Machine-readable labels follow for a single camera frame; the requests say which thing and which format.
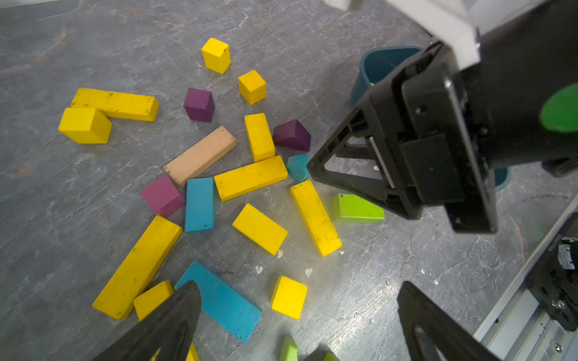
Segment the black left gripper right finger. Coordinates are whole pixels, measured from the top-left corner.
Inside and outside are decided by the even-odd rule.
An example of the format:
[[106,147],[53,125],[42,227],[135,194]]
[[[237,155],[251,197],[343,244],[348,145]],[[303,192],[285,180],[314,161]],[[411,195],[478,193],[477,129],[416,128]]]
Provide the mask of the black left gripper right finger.
[[403,282],[398,314],[412,360],[496,360],[417,286]]

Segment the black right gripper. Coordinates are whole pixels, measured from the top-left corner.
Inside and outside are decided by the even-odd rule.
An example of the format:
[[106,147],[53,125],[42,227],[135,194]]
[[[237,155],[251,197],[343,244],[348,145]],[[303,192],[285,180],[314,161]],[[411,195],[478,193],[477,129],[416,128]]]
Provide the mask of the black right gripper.
[[[434,42],[403,64],[395,97],[366,93],[312,156],[312,178],[407,220],[418,220],[424,205],[443,206],[456,233],[496,233],[492,176],[468,129],[468,93],[450,56]],[[373,160],[381,178],[330,171],[334,156]]]

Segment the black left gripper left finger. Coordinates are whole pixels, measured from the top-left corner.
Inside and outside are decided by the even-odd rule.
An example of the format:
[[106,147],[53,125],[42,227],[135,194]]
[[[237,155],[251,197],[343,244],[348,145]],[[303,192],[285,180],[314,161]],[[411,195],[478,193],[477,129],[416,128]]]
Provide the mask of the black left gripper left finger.
[[188,281],[96,360],[185,360],[201,313],[199,286]]

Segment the short yellow rectangular block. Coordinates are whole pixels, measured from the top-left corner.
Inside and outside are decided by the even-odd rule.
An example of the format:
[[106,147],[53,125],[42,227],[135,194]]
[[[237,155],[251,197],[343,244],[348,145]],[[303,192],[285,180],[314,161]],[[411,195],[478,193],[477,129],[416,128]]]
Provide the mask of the short yellow rectangular block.
[[275,144],[264,113],[246,115],[245,129],[254,162],[275,156]]

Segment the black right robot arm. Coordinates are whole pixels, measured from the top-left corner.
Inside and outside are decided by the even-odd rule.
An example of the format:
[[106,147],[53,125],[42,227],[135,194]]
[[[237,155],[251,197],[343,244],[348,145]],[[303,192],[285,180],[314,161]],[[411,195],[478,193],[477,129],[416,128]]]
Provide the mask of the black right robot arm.
[[461,4],[395,6],[434,43],[367,89],[308,170],[402,218],[442,206],[456,233],[495,233],[496,169],[577,169],[577,3],[543,2],[486,34]]

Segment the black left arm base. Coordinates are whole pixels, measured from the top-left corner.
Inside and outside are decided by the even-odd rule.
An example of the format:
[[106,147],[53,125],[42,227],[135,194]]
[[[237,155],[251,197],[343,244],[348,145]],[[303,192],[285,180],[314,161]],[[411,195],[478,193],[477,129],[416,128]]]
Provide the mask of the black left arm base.
[[547,314],[567,331],[577,329],[577,213],[555,234],[526,279]]

